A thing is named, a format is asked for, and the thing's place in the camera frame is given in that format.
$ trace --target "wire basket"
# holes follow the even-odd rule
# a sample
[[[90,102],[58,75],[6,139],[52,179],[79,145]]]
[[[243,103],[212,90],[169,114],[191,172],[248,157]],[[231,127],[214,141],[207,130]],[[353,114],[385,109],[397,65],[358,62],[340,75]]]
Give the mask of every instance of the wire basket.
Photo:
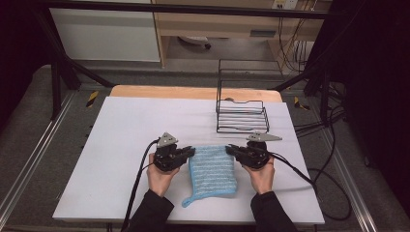
[[[217,132],[268,132],[269,120],[263,101],[219,101]]]
[[[272,82],[282,81],[282,73],[276,68],[277,62],[256,60],[220,60],[218,93],[217,93],[217,132],[227,133],[254,133],[268,132],[269,120],[263,101],[235,101],[233,99],[222,99],[223,83],[233,82]],[[272,79],[272,73],[278,73],[279,79]],[[256,76],[268,76],[270,79],[255,78]]]

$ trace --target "black pole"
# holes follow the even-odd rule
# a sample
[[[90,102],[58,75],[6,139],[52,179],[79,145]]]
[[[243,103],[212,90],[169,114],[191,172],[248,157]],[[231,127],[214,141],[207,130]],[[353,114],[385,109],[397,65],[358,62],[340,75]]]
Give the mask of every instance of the black pole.
[[[118,2],[89,2],[68,0],[38,0],[38,3],[48,8],[78,9],[96,11],[118,12],[149,12],[149,13],[178,13],[197,15],[242,15],[263,17],[289,17],[308,19],[333,19],[340,18],[344,13],[319,12],[319,11],[293,11],[276,9],[233,8],[214,6],[192,6],[173,4],[144,4],[144,3],[118,3]]]

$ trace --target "gray carpet floor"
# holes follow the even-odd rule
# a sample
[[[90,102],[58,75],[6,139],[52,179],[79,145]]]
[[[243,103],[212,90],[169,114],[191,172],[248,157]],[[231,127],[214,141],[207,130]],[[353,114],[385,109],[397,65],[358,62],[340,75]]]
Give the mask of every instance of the gray carpet floor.
[[[212,72],[96,71],[96,73],[121,84],[201,87],[216,87],[217,84],[216,76]],[[94,90],[90,87],[93,86],[93,81],[85,77],[82,79],[86,83],[81,90],[75,91],[73,103],[65,120],[45,151],[43,159],[15,205],[3,231],[104,231],[104,223],[67,223],[52,218],[58,203],[58,196],[64,191],[65,185],[70,179],[76,161],[81,154],[81,147],[86,143],[87,134],[91,131],[90,126],[94,124],[104,97],[109,95],[110,91],[100,88],[93,106],[86,107],[86,102]],[[264,89],[266,84],[260,85],[251,81],[241,82],[234,87]],[[319,101],[318,97],[305,98],[301,92],[284,91],[282,93],[283,101],[288,104],[293,124],[305,125],[317,122],[312,110],[294,106],[295,96],[299,97],[300,103],[304,105]],[[331,106],[337,104],[336,101],[331,102]],[[6,197],[19,170],[24,166],[46,129],[50,116],[50,73],[49,70],[44,69],[35,74],[24,99],[0,134],[0,199]],[[362,148],[358,145],[359,138],[353,133],[352,127],[349,122],[338,121],[335,123],[337,147],[354,177],[377,228],[379,231],[410,231],[408,216],[404,214],[380,172],[376,168],[365,166]],[[318,131],[303,136],[299,142],[307,167],[321,167],[330,154],[323,133]],[[332,163],[326,171],[340,182]],[[318,186],[322,210],[334,217],[344,216],[348,207],[340,190],[323,176],[319,179]],[[326,224],[319,225],[318,231],[362,231],[354,213],[343,221],[328,217],[325,217],[325,220]],[[115,231],[118,228],[119,225],[114,225]],[[169,227],[169,231],[199,231],[198,229],[205,229],[205,227]],[[215,226],[208,229],[213,231],[250,231],[252,227]],[[301,229],[313,231],[310,227],[301,227]]]

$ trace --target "blue cloth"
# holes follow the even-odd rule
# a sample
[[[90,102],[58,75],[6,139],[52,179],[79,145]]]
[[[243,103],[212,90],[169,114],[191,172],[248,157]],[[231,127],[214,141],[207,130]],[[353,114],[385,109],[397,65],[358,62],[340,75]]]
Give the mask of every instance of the blue cloth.
[[[224,145],[195,147],[190,158],[192,196],[182,202],[187,208],[194,200],[236,192],[233,156],[226,154]]]

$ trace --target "white table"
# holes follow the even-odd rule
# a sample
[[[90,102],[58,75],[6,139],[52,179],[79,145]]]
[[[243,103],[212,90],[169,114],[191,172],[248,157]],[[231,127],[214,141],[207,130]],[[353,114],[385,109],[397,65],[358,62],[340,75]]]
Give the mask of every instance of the white table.
[[[286,104],[264,103],[270,134],[283,138],[268,142],[268,150],[283,155],[308,175]],[[215,104],[215,100],[107,97],[53,217],[64,221],[123,221],[142,155],[148,144],[166,131],[179,139],[178,147],[245,146],[246,134],[216,133]],[[313,188],[278,160],[275,168],[274,191],[291,220],[324,223]],[[182,166],[165,195],[175,205],[168,221],[253,223],[249,204],[255,191],[249,174],[236,161],[235,176],[236,194],[197,200],[183,208],[182,201],[191,196],[191,183],[188,166]],[[144,173],[132,214],[147,189]]]

